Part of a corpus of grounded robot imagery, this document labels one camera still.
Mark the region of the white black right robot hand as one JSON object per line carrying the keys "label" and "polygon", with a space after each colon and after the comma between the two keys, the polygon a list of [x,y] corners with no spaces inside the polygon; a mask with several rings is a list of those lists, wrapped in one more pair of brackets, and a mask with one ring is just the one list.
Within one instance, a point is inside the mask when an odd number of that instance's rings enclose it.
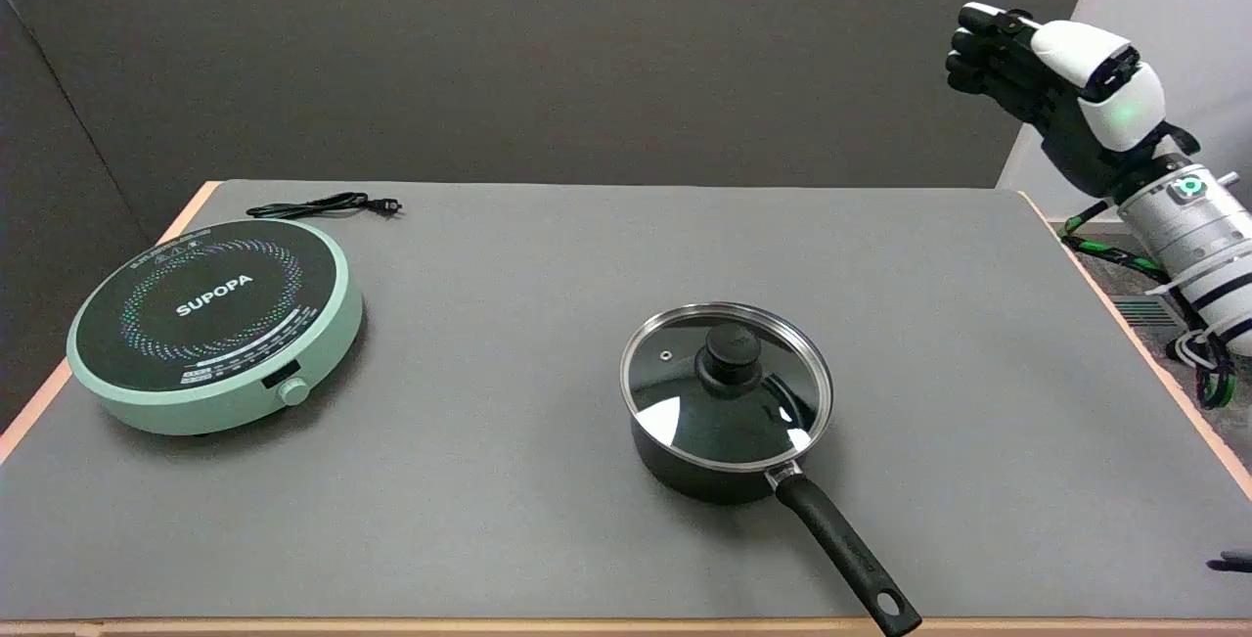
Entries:
{"label": "white black right robot hand", "polygon": [[1201,148],[1168,121],[1161,79],[1131,39],[1089,24],[970,1],[945,70],[957,93],[1033,126],[1060,176],[1092,199],[1124,201],[1163,176],[1164,156]]}

